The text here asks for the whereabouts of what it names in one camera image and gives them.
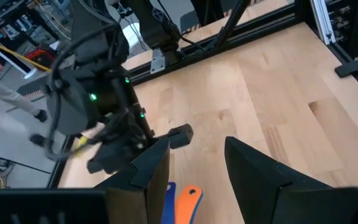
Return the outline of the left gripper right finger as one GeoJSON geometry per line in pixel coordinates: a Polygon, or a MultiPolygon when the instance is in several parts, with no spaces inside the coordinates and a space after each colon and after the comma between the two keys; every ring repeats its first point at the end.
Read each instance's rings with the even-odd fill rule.
{"type": "Polygon", "coordinates": [[[225,138],[224,155],[227,173],[246,223],[272,223],[283,189],[329,188],[233,136],[225,138]]]}

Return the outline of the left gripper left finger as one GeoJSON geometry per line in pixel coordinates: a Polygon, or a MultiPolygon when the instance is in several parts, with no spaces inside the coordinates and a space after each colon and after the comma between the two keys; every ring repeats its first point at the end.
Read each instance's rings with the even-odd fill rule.
{"type": "Polygon", "coordinates": [[[162,221],[168,185],[169,140],[159,139],[128,168],[96,186],[104,191],[104,210],[94,223],[141,224],[162,221]]]}

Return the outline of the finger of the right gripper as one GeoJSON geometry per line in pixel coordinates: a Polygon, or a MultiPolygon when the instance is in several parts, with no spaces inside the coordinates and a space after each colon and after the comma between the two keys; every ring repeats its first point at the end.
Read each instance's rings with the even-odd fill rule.
{"type": "Polygon", "coordinates": [[[135,153],[129,149],[99,149],[87,162],[90,174],[104,171],[107,174],[125,169],[135,158],[135,153]]]}

